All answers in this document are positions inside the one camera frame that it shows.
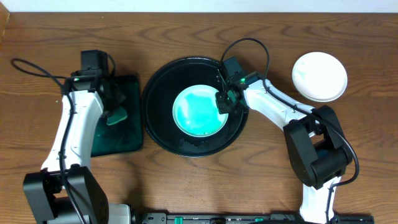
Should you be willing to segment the green yellow scrub sponge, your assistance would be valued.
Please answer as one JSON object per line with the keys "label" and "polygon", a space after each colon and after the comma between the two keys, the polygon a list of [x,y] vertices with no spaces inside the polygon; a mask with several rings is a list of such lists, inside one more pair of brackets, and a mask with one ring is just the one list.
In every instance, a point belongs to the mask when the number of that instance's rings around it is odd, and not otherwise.
{"label": "green yellow scrub sponge", "polygon": [[119,107],[107,117],[106,124],[108,126],[112,126],[121,121],[124,121],[126,118],[127,118],[126,110],[123,107]]}

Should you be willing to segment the pale green plate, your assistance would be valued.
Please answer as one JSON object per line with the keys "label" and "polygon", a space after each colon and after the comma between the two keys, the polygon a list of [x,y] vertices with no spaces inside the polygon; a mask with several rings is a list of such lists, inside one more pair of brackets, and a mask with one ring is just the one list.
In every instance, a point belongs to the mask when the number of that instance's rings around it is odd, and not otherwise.
{"label": "pale green plate", "polygon": [[216,88],[209,85],[193,85],[181,91],[172,107],[177,127],[196,138],[208,137],[220,131],[228,120],[228,113],[219,114],[217,92]]}

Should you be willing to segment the white plate smeared green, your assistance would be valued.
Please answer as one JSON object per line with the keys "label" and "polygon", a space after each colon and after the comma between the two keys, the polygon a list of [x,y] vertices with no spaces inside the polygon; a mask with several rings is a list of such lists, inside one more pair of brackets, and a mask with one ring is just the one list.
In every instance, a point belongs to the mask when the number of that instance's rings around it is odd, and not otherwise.
{"label": "white plate smeared green", "polygon": [[345,92],[348,75],[343,64],[334,56],[310,52],[295,62],[292,81],[297,91],[307,99],[329,102]]}

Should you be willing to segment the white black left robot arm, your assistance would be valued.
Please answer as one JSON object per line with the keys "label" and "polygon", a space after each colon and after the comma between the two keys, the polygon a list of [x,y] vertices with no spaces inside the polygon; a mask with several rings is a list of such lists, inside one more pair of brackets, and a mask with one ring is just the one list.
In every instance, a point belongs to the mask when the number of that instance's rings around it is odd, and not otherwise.
{"label": "white black left robot arm", "polygon": [[37,223],[130,223],[131,208],[108,201],[90,171],[101,95],[109,96],[102,75],[71,77],[62,85],[63,111],[54,144],[39,172],[27,174],[23,190]]}

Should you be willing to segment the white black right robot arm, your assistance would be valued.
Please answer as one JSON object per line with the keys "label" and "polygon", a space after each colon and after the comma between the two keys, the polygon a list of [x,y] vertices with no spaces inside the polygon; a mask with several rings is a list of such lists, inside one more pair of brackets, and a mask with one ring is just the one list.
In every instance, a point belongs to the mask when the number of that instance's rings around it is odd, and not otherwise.
{"label": "white black right robot arm", "polygon": [[220,78],[223,89],[216,94],[216,105],[221,114],[250,108],[283,130],[290,165],[303,183],[300,216],[310,223],[334,221],[335,189],[344,185],[347,166],[359,162],[333,109],[300,103],[257,72]]}

